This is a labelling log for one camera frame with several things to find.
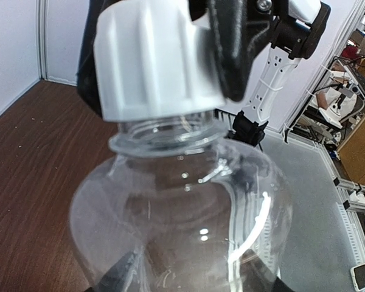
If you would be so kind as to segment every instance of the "robotic arm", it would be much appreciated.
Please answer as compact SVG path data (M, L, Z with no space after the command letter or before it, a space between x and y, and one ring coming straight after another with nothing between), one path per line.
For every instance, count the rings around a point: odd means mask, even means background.
M257 145L264 138L277 93L300 61L312 56L325 30L330 14L327 4L298 0L289 4L289 14L274 21L268 61L253 95L235 119L233 139Z
M83 38L77 89L102 115L93 41L97 18L120 0L92 0ZM208 11L215 63L223 95L235 102L245 96L255 57L268 43L268 63L253 96L234 123L234 139L257 145L264 137L274 98L302 58L311 57L324 32L330 7L319 0L189 0L192 19Z

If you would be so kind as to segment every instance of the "white wall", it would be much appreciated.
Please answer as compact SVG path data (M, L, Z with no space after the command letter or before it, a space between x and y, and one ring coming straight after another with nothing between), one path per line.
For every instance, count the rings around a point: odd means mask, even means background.
M48 0L46 18L48 80L75 84L88 6L89 0Z
M36 0L0 0L0 115L39 79L36 23Z

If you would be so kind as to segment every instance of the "screw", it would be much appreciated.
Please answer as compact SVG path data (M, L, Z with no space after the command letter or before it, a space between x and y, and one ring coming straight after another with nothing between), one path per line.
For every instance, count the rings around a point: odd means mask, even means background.
M257 8L263 12L267 12L272 8L272 0L257 0Z
M184 190L186 192L190 192L192 190L192 186L190 184L186 184Z

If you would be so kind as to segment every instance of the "bottle neck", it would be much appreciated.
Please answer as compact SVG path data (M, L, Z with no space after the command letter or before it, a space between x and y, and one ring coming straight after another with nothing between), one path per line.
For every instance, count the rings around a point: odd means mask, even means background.
M119 124L109 140L112 151L136 157L164 157L201 153L226 135L213 111Z

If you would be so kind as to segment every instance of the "desk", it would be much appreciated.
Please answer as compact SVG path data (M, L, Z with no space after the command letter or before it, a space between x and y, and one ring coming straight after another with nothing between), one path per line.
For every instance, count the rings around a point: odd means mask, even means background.
M102 122L75 88L40 82L0 117L0 292L81 292L88 283L67 229L72 194L113 154L114 124ZM262 143L292 186L294 220L282 279L296 291L351 291L350 268L365 262L365 238L349 214L356 257L337 203L330 158L311 141L268 131Z
M270 130L262 141L290 182L294 206L281 278L294 291L354 291L350 269L365 263L365 235L357 214L343 212L349 196L333 183L339 173L321 144L293 134L288 141Z
M339 146L338 152L350 179L365 184L365 116Z

